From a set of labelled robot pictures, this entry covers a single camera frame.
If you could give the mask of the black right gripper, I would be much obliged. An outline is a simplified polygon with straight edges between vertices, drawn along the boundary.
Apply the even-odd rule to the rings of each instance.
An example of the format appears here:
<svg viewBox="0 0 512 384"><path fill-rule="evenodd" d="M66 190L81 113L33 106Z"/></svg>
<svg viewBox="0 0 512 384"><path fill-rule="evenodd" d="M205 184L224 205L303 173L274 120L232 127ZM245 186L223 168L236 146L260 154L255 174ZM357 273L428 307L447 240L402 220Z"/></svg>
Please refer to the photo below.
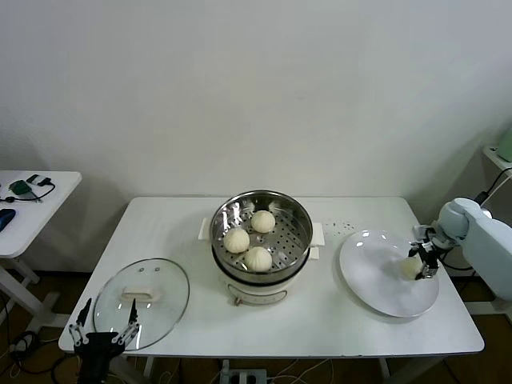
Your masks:
<svg viewBox="0 0 512 384"><path fill-rule="evenodd" d="M424 267L416 274L416 279L431 279L438 272L438 264L442 252L432 241L426 238L420 242L412 242L407 257L418 257L422 260Z"/></svg>

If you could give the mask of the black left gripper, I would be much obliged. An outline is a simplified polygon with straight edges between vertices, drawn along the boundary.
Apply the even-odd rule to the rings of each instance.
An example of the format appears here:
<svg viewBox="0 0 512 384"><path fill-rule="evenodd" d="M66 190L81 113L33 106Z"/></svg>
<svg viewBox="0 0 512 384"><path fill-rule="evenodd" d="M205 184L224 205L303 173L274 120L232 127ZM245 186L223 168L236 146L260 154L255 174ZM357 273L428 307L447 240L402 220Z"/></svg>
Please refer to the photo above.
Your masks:
<svg viewBox="0 0 512 384"><path fill-rule="evenodd" d="M84 325L91 303L92 298L89 298L80 310L76 322L69 325L68 328L75 344L74 352L82 360L78 373L78 384L104 383L110 370L110 361L125 351L125 345L132 342L140 328L136 299L134 298L128 323L122 331L86 334Z"/></svg>

